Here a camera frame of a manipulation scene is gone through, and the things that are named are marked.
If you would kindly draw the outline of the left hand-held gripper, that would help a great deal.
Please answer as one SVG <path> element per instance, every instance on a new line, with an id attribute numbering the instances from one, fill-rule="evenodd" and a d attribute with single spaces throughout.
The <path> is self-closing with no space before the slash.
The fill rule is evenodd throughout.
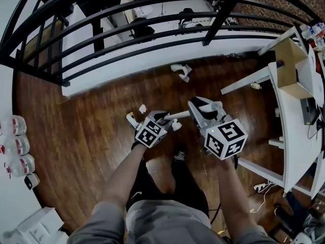
<path id="1" fill-rule="evenodd" d="M 162 110 L 151 111 L 143 122 L 136 127 L 135 140 L 148 148 L 157 145 L 171 128 L 171 121 L 165 119 L 169 113 Z M 182 124 L 178 119 L 173 119 L 172 129 L 178 131 Z"/>

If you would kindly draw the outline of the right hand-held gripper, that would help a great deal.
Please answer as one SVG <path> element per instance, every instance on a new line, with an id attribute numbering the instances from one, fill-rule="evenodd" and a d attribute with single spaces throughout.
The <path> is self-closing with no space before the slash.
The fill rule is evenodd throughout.
<path id="1" fill-rule="evenodd" d="M 242 151 L 248 134 L 238 119 L 226 115 L 221 101 L 213 102 L 206 98 L 193 97 L 187 104 L 190 116 L 200 128 L 206 155 L 225 160 Z M 211 105 L 208 112 L 200 109 L 208 105 Z"/>

